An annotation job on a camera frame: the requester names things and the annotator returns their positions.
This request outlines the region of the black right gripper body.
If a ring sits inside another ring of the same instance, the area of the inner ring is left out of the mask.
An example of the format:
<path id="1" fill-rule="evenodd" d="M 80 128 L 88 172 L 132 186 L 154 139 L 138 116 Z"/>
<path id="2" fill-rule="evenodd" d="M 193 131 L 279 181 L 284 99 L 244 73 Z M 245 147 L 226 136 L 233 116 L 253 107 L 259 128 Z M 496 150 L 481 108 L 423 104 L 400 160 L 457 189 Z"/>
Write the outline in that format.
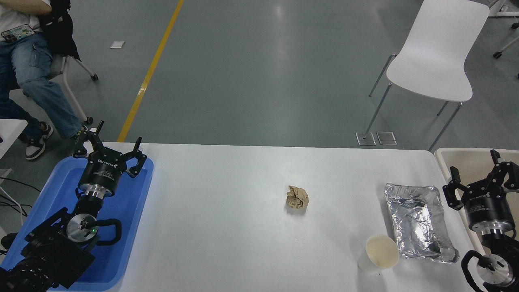
<path id="1" fill-rule="evenodd" d="M 496 185 L 468 185 L 464 192 L 465 214 L 468 227 L 476 233 L 498 230 L 506 233 L 515 229 L 511 209 L 506 201 L 504 187 Z"/>

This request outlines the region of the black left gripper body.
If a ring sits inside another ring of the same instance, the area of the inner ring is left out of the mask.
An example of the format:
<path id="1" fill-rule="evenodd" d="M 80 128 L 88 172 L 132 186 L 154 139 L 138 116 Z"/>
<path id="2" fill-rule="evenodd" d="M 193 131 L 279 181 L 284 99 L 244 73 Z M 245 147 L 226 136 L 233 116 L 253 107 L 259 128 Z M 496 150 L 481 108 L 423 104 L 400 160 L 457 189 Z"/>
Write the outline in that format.
<path id="1" fill-rule="evenodd" d="M 111 148 L 101 148 L 89 154 L 78 188 L 86 191 L 89 186 L 97 185 L 107 192 L 117 190 L 122 173 L 128 168 L 127 161 L 135 158 L 130 152 L 123 154 Z"/>

